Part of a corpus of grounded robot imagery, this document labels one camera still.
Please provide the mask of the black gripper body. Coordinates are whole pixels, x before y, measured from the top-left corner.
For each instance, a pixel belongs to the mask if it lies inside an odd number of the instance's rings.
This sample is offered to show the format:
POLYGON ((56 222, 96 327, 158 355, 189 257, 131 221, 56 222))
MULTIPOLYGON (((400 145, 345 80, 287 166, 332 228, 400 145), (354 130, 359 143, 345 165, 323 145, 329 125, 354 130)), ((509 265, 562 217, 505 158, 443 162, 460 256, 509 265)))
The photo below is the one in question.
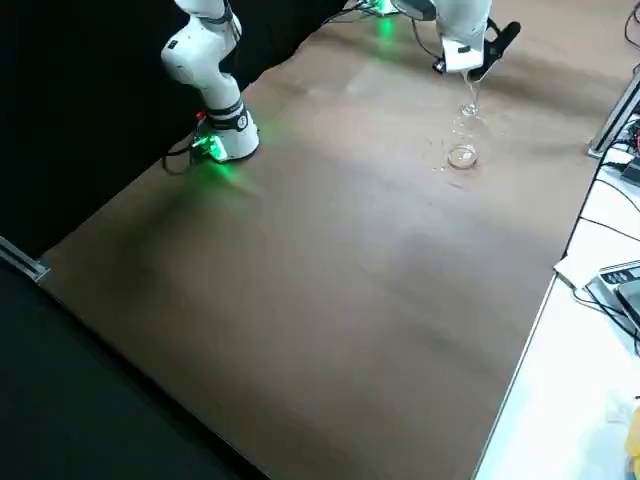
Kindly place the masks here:
POLYGON ((494 63, 503 57, 506 49, 519 35, 521 23, 512 21, 500 29, 494 21, 489 21, 487 30, 494 32, 494 38, 485 40, 485 60, 494 63))

